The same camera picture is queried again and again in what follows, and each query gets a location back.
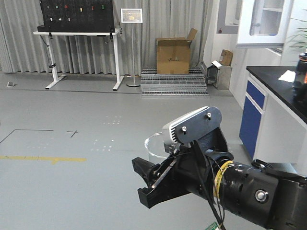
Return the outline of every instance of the clear plastic bowl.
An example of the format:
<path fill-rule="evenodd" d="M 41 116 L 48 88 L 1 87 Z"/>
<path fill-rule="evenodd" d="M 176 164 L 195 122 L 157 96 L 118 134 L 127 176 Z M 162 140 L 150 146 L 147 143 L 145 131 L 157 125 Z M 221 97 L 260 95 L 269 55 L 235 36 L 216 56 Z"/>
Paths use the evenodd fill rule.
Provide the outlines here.
<path fill-rule="evenodd" d="M 165 152 L 163 133 L 155 133 L 145 140 L 145 148 L 148 151 L 148 159 L 154 164 L 163 162 L 169 154 Z"/>

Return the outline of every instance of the floor marking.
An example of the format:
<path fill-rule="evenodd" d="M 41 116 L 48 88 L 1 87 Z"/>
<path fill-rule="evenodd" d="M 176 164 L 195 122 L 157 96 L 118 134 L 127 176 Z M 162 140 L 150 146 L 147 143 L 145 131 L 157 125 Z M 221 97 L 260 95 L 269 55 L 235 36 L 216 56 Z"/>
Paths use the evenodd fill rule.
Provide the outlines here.
<path fill-rule="evenodd" d="M 7 135 L 2 141 L 0 141 L 0 144 L 8 138 L 14 131 L 51 131 L 48 129 L 14 129 L 9 135 Z"/>
<path fill-rule="evenodd" d="M 51 161 L 51 164 L 56 164 L 59 161 L 86 161 L 86 158 L 66 158 L 66 157 L 30 157 L 30 156 L 0 156 L 0 160 L 23 160 L 23 161 Z"/>
<path fill-rule="evenodd" d="M 78 133 L 78 131 L 66 131 L 67 133 L 73 133 L 73 135 L 75 135 L 76 133 Z"/>

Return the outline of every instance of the yellow floor line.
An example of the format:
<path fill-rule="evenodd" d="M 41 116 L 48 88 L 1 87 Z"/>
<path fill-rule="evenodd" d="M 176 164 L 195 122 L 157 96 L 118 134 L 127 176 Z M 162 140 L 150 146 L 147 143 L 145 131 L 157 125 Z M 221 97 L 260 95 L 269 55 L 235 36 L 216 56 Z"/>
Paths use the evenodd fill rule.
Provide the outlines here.
<path fill-rule="evenodd" d="M 86 158 L 65 158 L 65 157 L 28 157 L 28 156 L 0 156 L 0 160 L 22 160 L 22 161 L 51 161 L 56 164 L 59 161 L 86 161 Z"/>

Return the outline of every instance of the yellow tape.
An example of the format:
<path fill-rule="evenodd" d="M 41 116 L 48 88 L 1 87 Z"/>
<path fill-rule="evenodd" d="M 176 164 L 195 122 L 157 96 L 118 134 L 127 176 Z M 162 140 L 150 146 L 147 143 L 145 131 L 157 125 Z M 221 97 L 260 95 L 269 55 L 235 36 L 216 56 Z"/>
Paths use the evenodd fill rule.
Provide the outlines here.
<path fill-rule="evenodd" d="M 216 198 L 220 198 L 220 185 L 221 185 L 221 181 L 223 179 L 223 174 L 224 172 L 226 171 L 226 169 L 230 166 L 232 166 L 232 163 L 233 161 L 227 161 L 225 162 L 221 168 L 219 169 L 219 171 L 217 172 L 216 176 L 215 176 L 215 180 L 214 180 L 214 183 L 215 183 L 215 188 L 213 187 L 213 195 L 216 197 Z"/>
<path fill-rule="evenodd" d="M 28 157 L 28 156 L 0 156 L 0 160 L 22 160 L 22 161 L 51 161 L 56 164 L 59 161 L 86 161 L 86 158 L 65 158 L 65 157 Z"/>

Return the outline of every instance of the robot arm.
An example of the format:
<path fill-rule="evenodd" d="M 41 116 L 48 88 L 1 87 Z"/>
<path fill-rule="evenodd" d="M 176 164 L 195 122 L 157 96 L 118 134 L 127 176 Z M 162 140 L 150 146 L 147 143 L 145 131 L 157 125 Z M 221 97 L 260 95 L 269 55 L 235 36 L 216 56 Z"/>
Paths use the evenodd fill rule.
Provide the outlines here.
<path fill-rule="evenodd" d="M 307 178 L 259 160 L 252 166 L 233 161 L 221 120 L 217 108 L 203 107 L 163 127 L 169 157 L 161 164 L 132 160 L 147 184 L 138 189 L 140 202 L 151 208 L 193 193 L 208 201 L 221 229 L 223 217 L 214 203 L 267 229 L 306 229 Z"/>

